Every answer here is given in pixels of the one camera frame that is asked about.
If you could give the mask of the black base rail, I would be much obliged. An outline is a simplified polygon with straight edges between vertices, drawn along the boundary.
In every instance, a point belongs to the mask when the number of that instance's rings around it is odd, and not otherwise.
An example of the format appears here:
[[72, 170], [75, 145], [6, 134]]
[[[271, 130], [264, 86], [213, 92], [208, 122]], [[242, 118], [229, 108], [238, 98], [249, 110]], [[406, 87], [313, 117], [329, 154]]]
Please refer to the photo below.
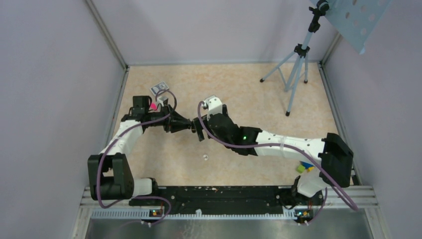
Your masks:
[[282, 214], [288, 209], [320, 206], [322, 192], [308, 198], [293, 192], [290, 186], [160, 186], [154, 199], [132, 199], [130, 206], [166, 206], [172, 215], [259, 215]]

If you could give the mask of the green cube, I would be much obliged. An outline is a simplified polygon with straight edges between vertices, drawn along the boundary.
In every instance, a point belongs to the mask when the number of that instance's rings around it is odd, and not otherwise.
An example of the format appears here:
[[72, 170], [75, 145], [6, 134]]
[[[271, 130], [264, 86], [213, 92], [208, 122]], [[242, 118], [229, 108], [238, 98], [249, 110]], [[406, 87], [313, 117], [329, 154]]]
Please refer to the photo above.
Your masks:
[[303, 165], [299, 165], [296, 171], [301, 174], [306, 171], [306, 168]]

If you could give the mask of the blue toy block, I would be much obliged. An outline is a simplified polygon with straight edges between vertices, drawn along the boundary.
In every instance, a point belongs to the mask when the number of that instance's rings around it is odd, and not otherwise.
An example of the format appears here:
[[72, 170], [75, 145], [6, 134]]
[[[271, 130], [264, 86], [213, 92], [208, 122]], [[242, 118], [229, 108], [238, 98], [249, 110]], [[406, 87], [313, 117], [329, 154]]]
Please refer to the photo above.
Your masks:
[[306, 162], [302, 162], [302, 161], [301, 161], [301, 165], [302, 165], [305, 169], [308, 169], [308, 168], [314, 167], [314, 165], [309, 164], [309, 163], [306, 163]]

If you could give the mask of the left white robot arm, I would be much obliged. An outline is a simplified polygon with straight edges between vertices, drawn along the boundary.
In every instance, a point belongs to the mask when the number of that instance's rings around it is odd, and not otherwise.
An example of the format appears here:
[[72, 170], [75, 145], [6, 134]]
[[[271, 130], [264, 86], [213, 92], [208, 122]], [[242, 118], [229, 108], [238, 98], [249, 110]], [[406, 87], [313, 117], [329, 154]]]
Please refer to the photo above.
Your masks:
[[150, 111], [150, 96], [135, 96], [129, 113], [121, 119], [115, 136], [99, 154], [88, 158], [90, 193], [93, 200], [124, 200], [140, 196], [148, 206], [159, 201], [153, 178], [134, 179], [127, 161], [135, 143], [148, 127], [161, 126], [175, 133], [192, 129], [191, 120], [178, 114], [166, 101], [158, 112]]

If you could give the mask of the perforated blue panel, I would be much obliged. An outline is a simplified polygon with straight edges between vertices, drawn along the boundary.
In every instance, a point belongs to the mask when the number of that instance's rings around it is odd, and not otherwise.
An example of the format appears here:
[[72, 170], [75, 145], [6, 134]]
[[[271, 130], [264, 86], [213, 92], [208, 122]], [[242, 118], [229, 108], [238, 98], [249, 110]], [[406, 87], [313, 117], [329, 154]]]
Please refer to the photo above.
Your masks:
[[328, 6], [325, 18], [360, 55], [391, 0], [310, 0], [316, 7]]

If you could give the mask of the pink block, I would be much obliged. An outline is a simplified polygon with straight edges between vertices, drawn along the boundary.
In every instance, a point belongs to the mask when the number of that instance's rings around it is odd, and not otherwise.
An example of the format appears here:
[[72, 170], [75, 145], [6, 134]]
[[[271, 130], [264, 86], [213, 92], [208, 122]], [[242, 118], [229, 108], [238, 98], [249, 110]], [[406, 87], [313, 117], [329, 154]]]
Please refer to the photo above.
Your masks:
[[150, 105], [149, 109], [150, 109], [150, 110], [152, 110], [152, 111], [156, 111], [156, 110], [157, 110], [157, 106], [156, 106], [156, 104], [152, 103], [152, 104]]

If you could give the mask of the card deck box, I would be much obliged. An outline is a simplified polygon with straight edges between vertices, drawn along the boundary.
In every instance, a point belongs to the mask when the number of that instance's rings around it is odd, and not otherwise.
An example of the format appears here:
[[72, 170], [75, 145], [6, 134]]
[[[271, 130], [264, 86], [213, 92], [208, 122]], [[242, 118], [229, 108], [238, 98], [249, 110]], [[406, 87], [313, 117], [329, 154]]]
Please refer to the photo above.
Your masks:
[[161, 81], [150, 88], [151, 93], [156, 96], [160, 91], [168, 90], [169, 87], [166, 82]]

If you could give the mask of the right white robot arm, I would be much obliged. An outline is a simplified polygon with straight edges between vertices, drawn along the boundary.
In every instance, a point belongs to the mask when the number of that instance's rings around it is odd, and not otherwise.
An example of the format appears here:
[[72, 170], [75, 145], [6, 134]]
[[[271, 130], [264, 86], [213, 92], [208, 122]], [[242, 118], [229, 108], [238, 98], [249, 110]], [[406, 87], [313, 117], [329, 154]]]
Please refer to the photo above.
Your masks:
[[315, 169], [295, 182], [292, 199], [305, 205], [316, 192], [333, 186], [343, 191], [350, 186], [353, 152], [336, 133], [323, 138], [297, 138], [274, 134], [256, 127], [238, 126], [228, 115], [202, 116], [203, 102], [197, 106], [198, 121], [209, 138], [242, 156], [279, 156], [306, 162]]

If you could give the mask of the light blue tripod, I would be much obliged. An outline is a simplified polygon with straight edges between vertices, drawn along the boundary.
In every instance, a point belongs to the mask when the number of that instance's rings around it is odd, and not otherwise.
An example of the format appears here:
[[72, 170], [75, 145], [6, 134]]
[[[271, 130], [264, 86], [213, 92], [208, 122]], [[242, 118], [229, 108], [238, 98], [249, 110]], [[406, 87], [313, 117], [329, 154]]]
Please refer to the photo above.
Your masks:
[[[282, 83], [284, 84], [284, 91], [291, 92], [289, 99], [289, 104], [286, 109], [285, 116], [291, 114], [292, 105], [294, 101], [294, 96], [296, 93], [297, 85], [301, 77], [304, 77], [304, 83], [308, 82], [308, 69], [309, 69], [309, 57], [308, 52], [310, 51], [309, 42], [314, 33], [316, 33], [320, 28], [319, 19], [326, 15], [330, 10], [330, 5], [326, 0], [318, 0], [315, 4], [315, 7], [309, 7], [309, 11], [313, 14], [311, 22], [308, 26], [307, 34], [303, 40], [303, 43], [299, 43], [295, 46], [294, 50], [287, 55], [281, 62], [279, 62], [272, 70], [269, 71], [264, 77], [262, 77], [259, 82], [263, 83], [267, 78], [269, 78], [274, 72], [279, 72]], [[296, 55], [296, 60], [294, 62], [293, 68], [290, 72], [288, 79], [285, 79], [281, 66], [285, 64], [289, 59]]]

